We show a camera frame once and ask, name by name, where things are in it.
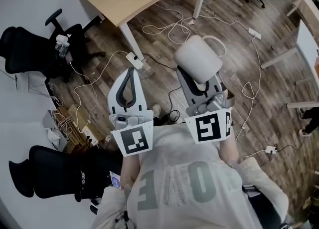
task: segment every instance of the white sneaker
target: white sneaker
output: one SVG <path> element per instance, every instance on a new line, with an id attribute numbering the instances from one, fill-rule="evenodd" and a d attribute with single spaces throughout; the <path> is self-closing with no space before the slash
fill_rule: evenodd
<path id="1" fill-rule="evenodd" d="M 159 117 L 160 116 L 160 112 L 161 112 L 161 108 L 160 108 L 160 105 L 158 104 L 155 104 L 153 107 L 152 107 L 152 110 L 154 112 L 154 117 Z"/>
<path id="2" fill-rule="evenodd" d="M 311 136 L 311 133 L 309 133 L 309 134 L 306 133 L 304 129 L 300 129 L 298 133 L 299 133 L 299 136 L 301 136 L 301 137 L 310 137 Z"/>
<path id="3" fill-rule="evenodd" d="M 297 108 L 297 113 L 298 113 L 299 119 L 302 121 L 304 119 L 304 110 L 302 108 Z"/>

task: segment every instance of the floor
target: floor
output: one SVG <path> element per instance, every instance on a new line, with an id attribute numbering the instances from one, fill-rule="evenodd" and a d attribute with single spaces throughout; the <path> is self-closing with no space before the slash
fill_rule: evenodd
<path id="1" fill-rule="evenodd" d="M 257 0 L 204 0 L 201 14 L 216 15 L 219 18 L 232 22 L 239 20 L 245 26 L 251 27 L 262 35 L 262 40 L 255 40 L 261 62 L 268 61 L 277 53 L 283 52 L 292 46 L 293 41 L 282 48 L 272 51 L 271 44 L 296 28 L 299 20 L 298 13 L 287 18 L 285 13 L 291 8 L 294 0 L 264 0 L 266 8 L 262 9 Z M 180 11 L 184 17 L 192 16 L 196 0 L 161 0 L 158 4 L 164 8 Z M 129 22 L 137 43 L 142 52 L 149 53 L 159 62 L 176 67 L 173 54 L 179 45 L 172 43 L 167 32 L 159 35 L 147 35 L 142 32 L 145 25 L 166 26 L 176 22 L 180 16 L 174 11 L 164 11 L 157 6 L 151 6 Z M 258 59 L 250 36 L 240 25 L 228 26 L 214 19 L 200 17 L 194 25 L 187 25 L 191 34 L 214 35 L 227 46 L 227 55 L 223 57 L 223 67 L 220 70 L 225 85 L 236 95 L 236 104 L 232 112 L 234 129 L 238 133 L 246 119 L 251 100 L 243 96 L 242 88 L 246 82 L 251 82 L 254 91 L 258 88 Z M 87 31 L 92 41 L 88 44 L 92 52 L 103 50 L 105 58 L 94 58 L 84 68 L 84 72 L 93 81 L 101 74 L 108 58 L 114 51 L 130 51 L 120 31 L 111 26 L 107 20 L 91 27 Z M 180 28 L 176 28 L 171 38 L 183 42 L 186 35 Z M 222 48 L 211 43 L 217 54 Z M 117 53 L 106 68 L 102 77 L 94 84 L 98 96 L 98 105 L 92 112 L 91 121 L 105 134 L 109 134 L 112 125 L 108 120 L 107 94 L 114 80 L 131 64 L 123 53 Z M 180 86 L 175 71 L 156 64 L 146 55 L 144 67 L 139 71 L 144 94 L 151 107 L 158 103 L 162 107 L 162 114 L 170 111 L 168 93 Z M 300 216 L 301 206 L 310 196 L 314 186 L 315 169 L 318 170 L 319 133 L 315 132 L 309 138 L 298 136 L 298 130 L 306 125 L 297 115 L 295 109 L 287 109 L 285 103 L 296 101 L 318 100 L 318 91 L 312 83 L 295 86 L 294 82 L 310 76 L 306 64 L 300 56 L 293 56 L 271 66 L 261 72 L 261 89 L 254 101 L 253 111 L 244 130 L 240 134 L 237 144 L 240 154 L 252 154 L 265 149 L 268 145 L 277 144 L 279 149 L 292 145 L 295 151 L 288 147 L 272 155 L 269 162 L 262 168 L 288 195 L 290 199 L 289 212 Z M 79 104 L 73 89 L 82 85 L 82 79 L 74 75 L 67 84 L 61 80 L 53 81 L 63 93 L 65 106 Z M 78 90 L 82 103 L 88 110 L 95 104 L 95 94 L 91 87 Z M 186 117 L 186 99 L 181 89 L 171 94 L 173 109 L 180 111 L 182 122 Z M 255 155 L 259 164 L 268 161 L 264 152 Z"/>

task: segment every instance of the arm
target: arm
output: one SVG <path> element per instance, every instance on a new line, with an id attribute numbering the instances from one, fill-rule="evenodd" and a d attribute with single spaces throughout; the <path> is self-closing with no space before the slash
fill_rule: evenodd
<path id="1" fill-rule="evenodd" d="M 139 155 L 131 155 L 123 157 L 122 170 L 121 170 L 121 188 L 129 185 L 133 186 L 136 178 L 140 172 Z"/>
<path id="2" fill-rule="evenodd" d="M 239 158 L 233 127 L 231 127 L 230 131 L 230 137 L 221 141 L 219 146 L 219 157 L 227 164 L 231 161 L 237 162 Z"/>
<path id="3" fill-rule="evenodd" d="M 263 172 L 254 157 L 244 160 L 240 167 L 248 182 L 255 185 L 271 201 L 283 222 L 288 211 L 287 195 Z"/>

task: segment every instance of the wire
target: wire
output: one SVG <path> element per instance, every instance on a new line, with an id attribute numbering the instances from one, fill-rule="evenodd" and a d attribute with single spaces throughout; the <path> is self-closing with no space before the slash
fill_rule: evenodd
<path id="1" fill-rule="evenodd" d="M 176 23 L 172 23 L 172 24 L 170 24 L 170 25 L 168 25 L 168 26 L 166 26 L 166 27 L 161 27 L 161 28 L 156 27 L 156 26 L 154 26 L 154 25 L 144 26 L 144 27 L 143 27 L 143 32 L 146 33 L 146 34 L 150 34 L 150 35 L 157 35 L 157 34 L 162 33 L 163 31 L 165 31 L 166 29 L 171 28 L 171 30 L 170 30 L 170 31 L 168 32 L 168 34 L 167 34 L 169 40 L 171 40 L 173 43 L 176 43 L 176 44 L 184 44 L 184 43 L 187 41 L 187 39 L 189 38 L 190 29 L 187 28 L 186 26 L 184 26 L 184 25 L 183 25 L 183 22 L 184 22 L 185 20 L 187 20 L 187 19 L 190 19 L 191 17 L 184 19 L 183 14 L 182 14 L 181 12 L 177 11 L 177 10 L 165 9 L 165 8 L 163 8 L 163 7 L 161 7 L 161 6 L 157 5 L 157 4 L 155 4 L 155 5 L 156 5 L 157 7 L 160 7 L 160 8 L 162 8 L 162 9 L 166 10 L 166 11 L 175 11 L 175 12 L 179 13 L 179 14 L 181 15 L 181 19 L 180 19 L 179 21 L 177 21 Z M 221 22 L 223 22 L 223 23 L 225 23 L 225 24 L 227 24 L 227 25 L 234 25 L 234 24 L 238 23 L 238 24 L 242 25 L 242 27 L 243 27 L 246 31 L 249 31 L 249 29 L 248 29 L 244 24 L 242 24 L 242 23 L 239 22 L 239 21 L 234 21 L 234 22 L 232 22 L 232 23 L 228 23 L 228 22 L 226 22 L 226 21 L 224 21 L 224 20 L 221 20 L 221 19 L 219 19 L 219 18 L 217 18 L 217 17 L 215 17 L 215 16 L 204 16 L 204 15 L 199 15 L 199 16 L 200 16 L 200 17 L 203 17 L 203 18 L 216 19 L 216 20 L 219 20 L 219 21 L 221 21 Z M 185 40 L 183 43 L 174 42 L 174 41 L 171 39 L 171 37 L 169 36 L 170 33 L 172 32 L 172 30 L 173 30 L 176 26 L 180 26 L 180 27 L 181 27 L 181 30 L 183 31 L 183 33 L 187 33 L 187 34 L 188 34 L 186 40 Z M 144 28 L 146 28 L 146 27 L 155 27 L 156 29 L 159 29 L 159 30 L 161 30 L 161 31 L 158 32 L 158 33 L 147 33 L 147 32 L 144 31 Z M 252 39 L 252 43 L 253 43 L 254 48 L 255 48 L 255 51 L 256 51 L 256 53 L 257 53 L 258 62 L 259 62 L 258 89 L 257 89 L 257 91 L 256 91 L 256 93 L 255 93 L 254 90 L 253 90 L 252 84 L 251 84 L 250 82 L 245 83 L 245 85 L 244 85 L 243 88 L 242 88 L 242 94 L 243 94 L 245 97 L 251 99 L 251 107 L 250 107 L 250 111 L 249 111 L 249 113 L 248 113 L 248 116 L 247 116 L 246 120 L 244 121 L 244 123 L 243 123 L 243 125 L 242 125 L 242 127 L 241 127 L 241 129 L 240 129 L 240 131 L 239 131 L 239 133 L 238 133 L 237 136 L 236 136 L 236 139 L 237 139 L 237 138 L 239 137 L 239 135 L 241 134 L 243 128 L 245 127 L 246 122 L 248 121 L 248 119 L 249 119 L 249 117 L 250 117 L 250 114 L 251 114 L 251 112 L 252 112 L 252 110 L 253 110 L 254 100 L 256 99 L 257 94 L 258 94 L 258 92 L 259 92 L 259 90 L 260 90 L 260 87 L 261 87 L 261 86 L 260 86 L 260 81 L 261 81 L 261 62 L 260 62 L 259 53 L 258 53 L 257 48 L 256 48 L 255 43 L 254 43 L 255 38 L 256 38 L 256 36 L 254 36 L 254 38 Z M 252 92 L 253 96 L 249 96 L 249 95 L 245 94 L 244 91 L 245 91 L 245 88 L 246 88 L 247 85 L 250 86 L 250 89 L 251 89 L 251 92 Z"/>
<path id="2" fill-rule="evenodd" d="M 260 152 L 263 152 L 263 151 L 266 151 L 266 149 L 259 150 L 259 151 L 257 151 L 256 153 L 253 153 L 253 154 L 251 154 L 251 155 L 240 155 L 239 157 L 251 157 L 251 156 L 256 155 L 256 154 L 258 154 L 258 153 L 260 153 Z"/>
<path id="3" fill-rule="evenodd" d="M 165 11 L 175 11 L 175 12 L 179 13 L 179 14 L 181 15 L 181 19 L 178 20 L 177 22 L 172 23 L 172 24 L 170 24 L 170 25 L 168 25 L 168 26 L 165 26 L 165 27 L 156 27 L 156 26 L 154 26 L 154 25 L 147 25 L 147 26 L 144 26 L 144 27 L 142 28 L 142 31 L 143 31 L 145 34 L 148 34 L 148 35 L 158 35 L 158 34 L 162 33 L 163 31 L 165 31 L 165 30 L 171 28 L 171 30 L 170 30 L 170 31 L 168 32 L 168 34 L 167 34 L 167 37 L 169 38 L 169 40 L 172 41 L 172 42 L 175 43 L 175 44 L 184 44 L 184 43 L 188 40 L 188 38 L 189 38 L 190 29 L 189 29 L 188 27 L 186 27 L 186 26 L 183 25 L 183 21 L 192 18 L 192 16 L 189 17 L 189 18 L 184 19 L 183 14 L 182 14 L 181 12 L 177 11 L 177 10 L 174 10 L 174 9 L 165 9 L 164 7 L 161 7 L 160 5 L 157 5 L 157 4 L 154 4 L 154 5 L 156 5 L 156 6 L 159 7 L 159 8 L 164 9 Z M 183 31 L 183 33 L 187 34 L 187 38 L 185 39 L 185 41 L 184 41 L 183 43 L 177 43 L 177 42 L 173 41 L 173 40 L 171 39 L 171 37 L 170 37 L 170 33 L 173 31 L 173 29 L 174 29 L 176 26 L 180 26 L 180 27 L 181 27 L 181 30 Z M 158 33 L 145 32 L 144 29 L 145 29 L 146 27 L 154 27 L 154 28 L 156 28 L 156 29 L 158 29 L 158 30 L 161 30 L 161 31 L 158 32 Z"/>
<path id="4" fill-rule="evenodd" d="M 12 77 L 12 76 L 9 76 L 6 72 L 4 72 L 2 69 L 0 69 L 0 71 L 3 73 L 3 74 L 5 74 L 7 77 L 9 77 L 9 78 L 11 78 L 12 80 L 14 80 L 15 81 L 15 79 Z"/>
<path id="5" fill-rule="evenodd" d="M 190 29 L 189 29 L 188 27 L 186 27 L 185 25 L 183 25 L 183 22 L 184 22 L 185 20 L 191 19 L 192 16 L 191 16 L 191 17 L 188 17 L 188 18 L 186 18 L 186 19 L 184 19 L 184 15 L 183 15 L 181 12 L 177 11 L 177 10 L 174 10 L 174 9 L 166 9 L 166 8 L 164 8 L 164 7 L 162 7 L 162 6 L 158 5 L 158 4 L 154 4 L 154 5 L 157 6 L 157 7 L 159 7 L 159 8 L 162 8 L 162 9 L 165 10 L 165 11 L 175 11 L 175 12 L 179 13 L 179 14 L 181 15 L 181 19 L 178 20 L 178 21 L 175 22 L 175 23 L 172 23 L 172 24 L 167 25 L 167 26 L 164 26 L 164 27 L 156 27 L 156 26 L 154 26 L 154 25 L 147 25 L 147 26 L 144 26 L 144 27 L 142 28 L 142 31 L 143 31 L 145 34 L 148 34 L 148 35 L 158 35 L 158 34 L 161 34 L 163 31 L 165 31 L 165 30 L 167 30 L 167 29 L 170 28 L 170 31 L 167 33 L 167 37 L 169 38 L 169 40 L 172 41 L 172 42 L 175 43 L 175 44 L 184 44 L 184 43 L 188 40 L 191 31 L 190 31 Z M 225 23 L 225 24 L 227 24 L 227 25 L 233 25 L 233 24 L 235 24 L 235 23 L 239 23 L 239 24 L 241 24 L 241 25 L 243 26 L 243 28 L 244 28 L 245 30 L 247 30 L 247 31 L 249 30 L 248 28 L 245 27 L 244 24 L 242 24 L 242 23 L 239 22 L 239 21 L 234 21 L 234 22 L 232 22 L 232 23 L 228 23 L 228 22 L 225 22 L 225 21 L 223 21 L 223 20 L 221 20 L 221 19 L 219 19 L 219 18 L 217 18 L 217 17 L 215 17 L 215 16 L 204 16 L 204 15 L 199 15 L 199 16 L 200 16 L 200 17 L 203 17 L 203 18 L 216 19 L 216 20 L 219 20 L 219 21 L 221 21 L 221 22 L 223 22 L 223 23 Z M 173 41 L 173 40 L 171 39 L 171 37 L 170 37 L 171 32 L 173 31 L 173 29 L 174 29 L 176 26 L 180 26 L 180 27 L 181 27 L 181 31 L 182 31 L 183 33 L 187 34 L 187 37 L 186 37 L 186 39 L 185 39 L 185 41 L 184 41 L 183 43 L 175 42 L 175 41 Z M 160 32 L 157 32 L 157 33 L 149 33 L 149 32 L 146 32 L 144 29 L 147 28 L 147 27 L 156 28 L 156 29 L 160 30 Z"/>
<path id="6" fill-rule="evenodd" d="M 214 16 L 203 16 L 203 15 L 199 15 L 199 16 L 201 16 L 201 17 L 203 17 L 203 18 L 216 19 L 216 20 L 219 20 L 219 21 L 221 21 L 221 22 L 223 22 L 223 23 L 225 23 L 225 24 L 227 24 L 227 25 L 229 25 L 229 26 L 231 26 L 231 25 L 233 25 L 233 24 L 235 24 L 235 23 L 239 23 L 239 24 L 241 24 L 241 25 L 243 26 L 243 28 L 244 28 L 245 30 L 249 31 L 249 29 L 246 28 L 245 25 L 242 24 L 242 23 L 239 22 L 239 21 L 234 21 L 234 22 L 232 22 L 232 23 L 228 23 L 228 22 L 225 22 L 225 21 L 223 21 L 222 19 L 219 19 L 219 18 L 214 17 Z"/>
<path id="7" fill-rule="evenodd" d="M 177 70 L 176 68 L 173 68 L 173 67 L 170 67 L 170 66 L 167 66 L 167 65 L 165 65 L 165 64 L 160 63 L 159 61 L 157 61 L 156 59 L 154 59 L 154 58 L 153 58 L 151 55 L 149 55 L 148 53 L 142 53 L 142 54 L 147 55 L 148 57 L 150 57 L 153 61 L 155 61 L 155 62 L 156 62 L 157 64 L 159 64 L 159 65 L 162 65 L 162 66 L 167 67 L 167 68 L 169 68 L 169 69 L 171 69 L 171 70 L 174 70 L 174 71 Z"/>
<path id="8" fill-rule="evenodd" d="M 158 62 L 157 60 L 155 60 L 155 59 L 154 59 L 151 55 L 149 55 L 148 53 L 142 53 L 142 54 L 148 55 L 153 61 L 155 61 L 155 62 L 158 63 L 159 65 L 162 65 L 162 66 L 167 67 L 167 68 L 169 68 L 169 69 L 171 69 L 171 70 L 177 71 L 176 68 L 172 68 L 172 67 L 169 67 L 169 66 L 167 66 L 167 65 L 165 65 L 165 64 L 162 64 L 162 63 Z M 180 112 L 179 112 L 178 110 L 176 110 L 176 109 L 172 110 L 172 109 L 173 109 L 173 103 L 172 103 L 170 94 L 171 94 L 172 92 L 174 92 L 174 91 L 180 89 L 180 88 L 181 88 L 181 86 L 180 86 L 179 88 L 177 88 L 177 89 L 175 89 L 175 90 L 172 90 L 172 91 L 170 91 L 170 92 L 168 93 L 168 98 L 169 98 L 169 102 L 170 102 L 170 110 L 169 110 L 169 113 L 167 113 L 166 115 L 164 115 L 164 117 L 168 116 L 172 123 L 175 123 L 175 122 L 177 122 L 177 121 L 179 120 L 179 118 L 180 118 Z M 173 112 L 176 112 L 177 115 L 176 115 L 175 118 L 172 120 L 171 117 L 170 117 L 170 115 L 171 115 Z"/>
<path id="9" fill-rule="evenodd" d="M 292 145 L 287 145 L 285 147 L 283 147 L 282 149 L 278 150 L 277 153 L 283 151 L 284 149 L 286 149 L 287 147 L 292 147 L 294 150 L 298 151 L 301 147 L 303 147 L 304 143 L 302 143 L 298 148 L 295 148 L 294 146 Z"/>
<path id="10" fill-rule="evenodd" d="M 242 94 L 243 94 L 245 97 L 247 97 L 247 98 L 251 99 L 251 107 L 250 107 L 250 111 L 249 111 L 249 113 L 248 113 L 248 116 L 247 116 L 247 118 L 246 118 L 245 122 L 243 123 L 243 125 L 242 125 L 242 127 L 241 127 L 241 129 L 240 129 L 239 133 L 238 133 L 238 134 L 237 134 L 237 136 L 236 136 L 236 140 L 238 139 L 238 136 L 240 135 L 240 133 L 242 132 L 242 130 L 243 130 L 243 129 L 244 129 L 244 127 L 245 127 L 245 124 L 246 124 L 246 122 L 247 122 L 247 120 L 248 120 L 248 118 L 249 118 L 249 116 L 250 116 L 250 114 L 251 114 L 251 112 L 252 112 L 252 110 L 253 110 L 254 100 L 256 99 L 257 94 L 258 94 L 258 92 L 259 92 L 259 90 L 260 90 L 260 81 L 261 81 L 261 62 L 260 62 L 260 57 L 259 57 L 259 54 L 258 54 L 257 48 L 256 48 L 255 43 L 254 43 L 254 39 L 255 39 L 255 38 L 256 38 L 256 36 L 254 36 L 254 38 L 252 39 L 252 43 L 253 43 L 254 48 L 255 48 L 255 51 L 256 51 L 256 53 L 257 53 L 258 62 L 259 62 L 259 80 L 258 80 L 258 89 L 257 89 L 256 93 L 254 93 L 253 87 L 252 87 L 252 85 L 251 85 L 251 83 L 250 83 L 250 82 L 245 83 L 245 85 L 243 86 L 243 89 L 242 89 L 242 91 L 241 91 L 241 92 L 242 92 Z M 244 93 L 244 90 L 245 90 L 246 85 L 249 85 L 249 86 L 250 86 L 251 92 L 253 93 L 253 96 L 252 96 L 252 97 L 251 97 L 251 96 L 248 96 L 248 95 L 246 95 L 246 94 Z"/>
<path id="11" fill-rule="evenodd" d="M 179 112 L 178 110 L 176 110 L 176 109 L 173 110 L 173 102 L 172 102 L 171 97 L 170 97 L 170 94 L 171 94 L 172 92 L 177 91 L 178 89 L 181 89 L 181 86 L 180 86 L 179 88 L 176 88 L 176 89 L 174 89 L 174 90 L 172 90 L 172 91 L 170 91 L 170 92 L 168 93 L 168 98 L 169 98 L 169 102 L 170 102 L 170 110 L 169 110 L 169 113 L 167 113 L 165 116 L 168 116 L 169 119 L 172 121 L 172 123 L 177 122 L 177 121 L 179 120 L 179 118 L 180 118 L 180 112 Z M 172 114 L 173 112 L 177 112 L 177 116 L 175 116 L 175 118 L 172 120 L 170 116 L 171 116 L 171 114 Z"/>
<path id="12" fill-rule="evenodd" d="M 61 94 L 61 97 L 62 97 L 62 103 L 61 103 L 61 105 L 62 105 L 62 107 L 63 107 L 64 97 L 63 97 L 63 94 L 62 94 L 61 90 L 59 89 L 59 87 L 58 87 L 56 84 L 54 84 L 54 83 L 44 83 L 44 84 L 32 86 L 32 87 L 30 87 L 30 89 L 34 89 L 34 88 L 36 88 L 36 87 L 43 86 L 43 85 L 53 85 L 53 86 L 55 86 L 55 87 L 58 89 L 58 91 L 59 91 L 59 93 Z M 61 100 L 60 98 L 58 98 L 58 97 L 56 97 L 56 96 L 45 95 L 45 94 L 40 93 L 40 92 L 38 92 L 37 94 L 43 95 L 43 96 L 49 96 L 49 97 L 51 97 L 51 98 L 52 98 L 52 97 L 55 97 L 55 98 Z"/>
<path id="13" fill-rule="evenodd" d="M 88 120 L 87 120 L 87 123 L 86 123 L 86 125 L 83 127 L 83 128 L 85 128 L 88 124 L 89 124 L 89 122 L 90 122 L 90 118 L 91 118 L 91 113 L 92 113 L 92 111 L 96 108 L 96 106 L 97 106 L 97 104 L 98 104 L 98 96 L 97 96 L 97 94 L 96 94 L 96 91 L 95 91 L 95 89 L 94 89 L 94 87 L 93 87 L 93 84 L 94 83 L 96 83 L 100 78 L 101 78 L 101 76 L 102 76 L 102 74 L 104 73 L 104 71 L 105 71 L 105 69 L 106 69 L 106 67 L 109 65 L 109 63 L 110 63 L 110 61 L 111 61 L 111 59 L 112 59 L 112 57 L 114 56 L 114 54 L 116 54 L 116 53 L 118 53 L 118 52 L 123 52 L 123 53 L 125 53 L 125 54 L 128 54 L 127 52 L 125 52 L 125 51 L 115 51 L 115 52 L 113 52 L 113 54 L 111 55 L 111 57 L 110 57 L 110 59 L 109 59 L 109 61 L 108 61 L 108 63 L 106 64 L 106 66 L 104 67 L 104 69 L 102 70 L 102 72 L 101 72 L 101 74 L 100 74 L 100 76 L 94 81 L 94 82 L 91 82 L 91 80 L 89 79 L 89 77 L 88 76 L 86 76 L 86 75 L 83 75 L 83 74 L 80 74 L 79 72 L 77 72 L 75 69 L 74 69 L 74 67 L 73 67 L 73 65 L 72 65 L 72 63 L 70 62 L 70 65 L 71 65 L 71 67 L 73 68 L 73 70 L 74 70 L 74 72 L 75 73 L 77 73 L 77 74 L 79 74 L 79 75 L 82 75 L 82 76 L 84 76 L 84 77 L 86 77 L 89 81 L 90 81 L 90 83 L 89 84 L 83 84 L 83 85 L 81 85 L 81 86 L 78 86 L 78 87 L 75 87 L 74 88 L 74 93 L 78 96 L 78 98 L 79 98 L 79 101 L 80 101 L 80 105 L 78 106 L 78 108 L 76 109 L 76 127 L 78 128 L 78 131 L 80 132 L 80 133 L 83 133 L 83 130 L 82 131 L 80 131 L 80 128 L 79 128 L 79 118 L 78 118 L 78 111 L 79 111 L 79 108 L 81 107 L 81 105 L 82 105 L 82 101 L 81 101 L 81 98 L 80 98 L 80 95 L 76 92 L 76 90 L 77 89 L 79 89 L 79 88 L 81 88 L 81 87 L 84 87 L 84 86 L 89 86 L 89 85 L 91 85 L 92 86 L 92 88 L 93 88 L 93 90 L 94 90 L 94 93 L 95 93 L 95 96 L 96 96 L 96 103 L 95 103 L 95 105 L 94 105 L 94 107 L 92 108 L 92 109 L 90 109 L 89 110 L 89 118 L 88 118 Z"/>
<path id="14" fill-rule="evenodd" d="M 260 166 L 260 168 L 263 167 L 266 163 L 268 163 L 268 162 L 270 161 L 272 155 L 273 155 L 273 151 L 270 151 L 270 156 L 269 156 L 268 160 L 267 160 L 266 162 L 264 162 L 264 163 Z"/>

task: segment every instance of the white t-shirt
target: white t-shirt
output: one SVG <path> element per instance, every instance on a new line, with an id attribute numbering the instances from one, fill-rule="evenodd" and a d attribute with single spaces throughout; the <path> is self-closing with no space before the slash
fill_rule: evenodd
<path id="1" fill-rule="evenodd" d="M 123 190 L 106 188 L 93 229 L 113 228 L 125 208 L 137 229 L 262 229 L 239 174 L 220 160 L 218 144 L 196 145 L 186 124 L 154 127 L 153 150 L 139 158 L 127 204 Z M 283 221 L 287 196 L 254 158 L 240 166 Z"/>

